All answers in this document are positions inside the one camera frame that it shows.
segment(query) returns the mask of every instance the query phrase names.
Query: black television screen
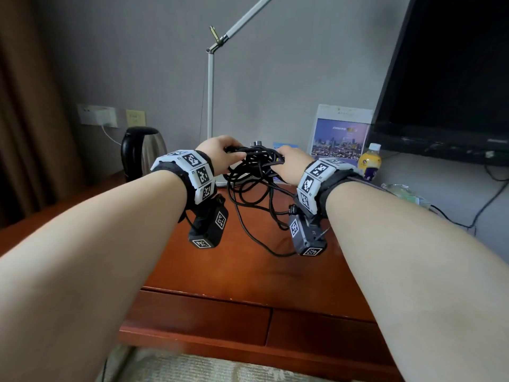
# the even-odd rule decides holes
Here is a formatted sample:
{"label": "black television screen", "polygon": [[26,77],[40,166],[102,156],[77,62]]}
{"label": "black television screen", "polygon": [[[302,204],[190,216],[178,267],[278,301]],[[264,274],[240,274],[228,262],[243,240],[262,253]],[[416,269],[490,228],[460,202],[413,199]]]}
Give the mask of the black television screen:
{"label": "black television screen", "polygon": [[411,0],[370,139],[509,165],[508,101],[509,0]]}

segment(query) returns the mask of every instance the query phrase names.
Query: forearm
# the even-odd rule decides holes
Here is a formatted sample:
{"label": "forearm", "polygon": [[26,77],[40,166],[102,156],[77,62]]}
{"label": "forearm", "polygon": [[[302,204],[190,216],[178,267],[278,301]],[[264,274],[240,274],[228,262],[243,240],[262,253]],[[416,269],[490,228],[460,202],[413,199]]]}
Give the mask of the forearm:
{"label": "forearm", "polygon": [[69,209],[5,254],[1,379],[24,370],[20,380],[90,380],[186,196],[177,176],[155,172]]}
{"label": "forearm", "polygon": [[435,214],[360,183],[339,185],[327,213],[407,381],[506,379],[509,270],[498,256]]}

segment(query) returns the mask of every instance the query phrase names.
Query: person's left hand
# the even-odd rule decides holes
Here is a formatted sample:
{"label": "person's left hand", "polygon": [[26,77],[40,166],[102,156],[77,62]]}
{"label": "person's left hand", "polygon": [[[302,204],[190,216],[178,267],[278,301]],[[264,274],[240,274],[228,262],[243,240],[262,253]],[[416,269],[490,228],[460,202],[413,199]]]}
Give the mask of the person's left hand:
{"label": "person's left hand", "polygon": [[242,144],[229,135],[220,135],[201,143],[196,150],[203,151],[209,156],[214,167],[214,175],[228,173],[228,166],[233,165],[246,157],[246,153],[226,153],[225,147],[242,146]]}

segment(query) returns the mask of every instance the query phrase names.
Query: white bottle cap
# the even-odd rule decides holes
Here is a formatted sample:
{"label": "white bottle cap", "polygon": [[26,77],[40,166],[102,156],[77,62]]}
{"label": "white bottle cap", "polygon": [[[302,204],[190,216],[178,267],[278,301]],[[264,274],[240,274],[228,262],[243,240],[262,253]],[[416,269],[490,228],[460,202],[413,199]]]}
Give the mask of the white bottle cap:
{"label": "white bottle cap", "polygon": [[380,145],[379,144],[370,144],[369,149],[373,151],[380,151]]}

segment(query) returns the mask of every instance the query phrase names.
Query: wristband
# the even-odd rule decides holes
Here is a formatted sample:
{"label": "wristband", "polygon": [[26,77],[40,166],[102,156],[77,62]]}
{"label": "wristband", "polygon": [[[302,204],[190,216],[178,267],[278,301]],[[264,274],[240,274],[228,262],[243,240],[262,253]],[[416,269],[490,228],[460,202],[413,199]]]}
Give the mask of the wristband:
{"label": "wristband", "polygon": [[207,154],[197,150],[177,150],[156,158],[151,167],[169,170],[184,182],[187,190],[186,209],[192,209],[215,192],[214,168]]}
{"label": "wristband", "polygon": [[358,177],[357,168],[339,158],[325,157],[308,165],[297,187],[297,205],[308,217],[320,214],[327,218],[327,197],[348,177]]}

